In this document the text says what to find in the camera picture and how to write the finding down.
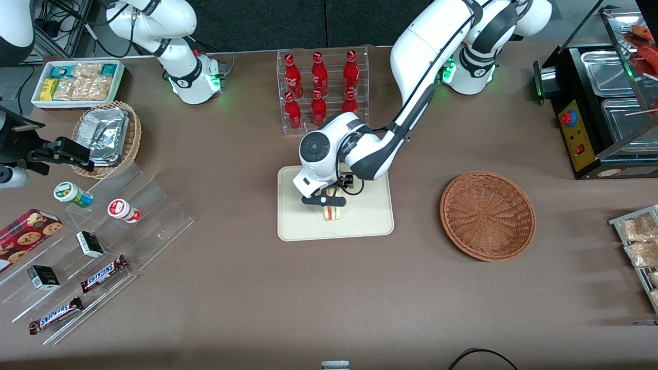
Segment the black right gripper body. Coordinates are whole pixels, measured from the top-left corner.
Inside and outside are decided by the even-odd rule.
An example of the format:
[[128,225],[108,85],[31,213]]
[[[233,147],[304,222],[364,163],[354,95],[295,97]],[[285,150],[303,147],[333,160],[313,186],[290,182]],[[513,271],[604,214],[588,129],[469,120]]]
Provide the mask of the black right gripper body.
[[45,124],[26,119],[5,107],[2,110],[1,162],[14,163],[26,159],[43,147],[45,140],[36,132]]

